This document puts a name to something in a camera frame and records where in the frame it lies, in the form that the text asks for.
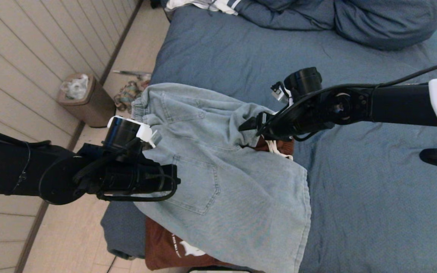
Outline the light blue denim shorts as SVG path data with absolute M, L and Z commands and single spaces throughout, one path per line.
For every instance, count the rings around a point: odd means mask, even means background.
M 271 110 L 189 85 L 149 85 L 132 117 L 162 139 L 144 156 L 175 164 L 181 183 L 168 200 L 135 205 L 219 261 L 298 273 L 311 226 L 307 170 L 256 151 L 256 132 L 238 130 L 261 112 Z

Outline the brown metal trash bin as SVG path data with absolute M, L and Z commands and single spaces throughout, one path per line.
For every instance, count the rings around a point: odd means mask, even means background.
M 81 100 L 68 100 L 59 90 L 57 102 L 76 119 L 90 127 L 106 127 L 111 117 L 116 114 L 116 106 L 103 86 L 91 74 L 86 95 Z

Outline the blue bed cover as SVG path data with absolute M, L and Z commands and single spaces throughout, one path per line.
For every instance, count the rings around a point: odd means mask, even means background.
M 326 86 L 393 80 L 437 64 L 437 30 L 381 51 L 333 31 L 261 28 L 196 7 L 173 14 L 152 82 L 223 92 L 270 108 L 266 87 L 317 67 Z M 312 228 L 300 272 L 437 272 L 437 166 L 418 152 L 437 128 L 362 122 L 335 127 L 295 150 L 309 171 Z

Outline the white striped garment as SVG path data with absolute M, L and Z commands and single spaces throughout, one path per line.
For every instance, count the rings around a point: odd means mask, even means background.
M 192 5 L 210 12 L 221 12 L 237 16 L 236 7 L 240 2 L 241 0 L 168 0 L 164 9 L 171 12 L 177 8 Z

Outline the crumpled blue duvet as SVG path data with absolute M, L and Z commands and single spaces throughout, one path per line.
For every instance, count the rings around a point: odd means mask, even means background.
M 437 0 L 228 0 L 237 14 L 276 30 L 323 31 L 379 50 L 400 50 L 437 30 Z

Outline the multicoloured cloth bundle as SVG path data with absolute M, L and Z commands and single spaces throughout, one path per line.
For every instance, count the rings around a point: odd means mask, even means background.
M 118 111 L 132 112 L 132 102 L 148 87 L 150 80 L 129 81 L 114 96 L 114 103 Z

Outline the clear plastic bin liner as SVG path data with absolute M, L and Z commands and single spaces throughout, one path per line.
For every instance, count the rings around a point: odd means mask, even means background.
M 85 73 L 68 76 L 60 85 L 60 90 L 68 100 L 81 100 L 85 97 L 90 78 Z

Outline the brown shorts with white print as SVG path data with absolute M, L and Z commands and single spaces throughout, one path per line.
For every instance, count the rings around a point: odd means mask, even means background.
M 222 262 L 177 237 L 149 217 L 146 218 L 145 263 L 150 270 L 173 267 L 239 266 Z

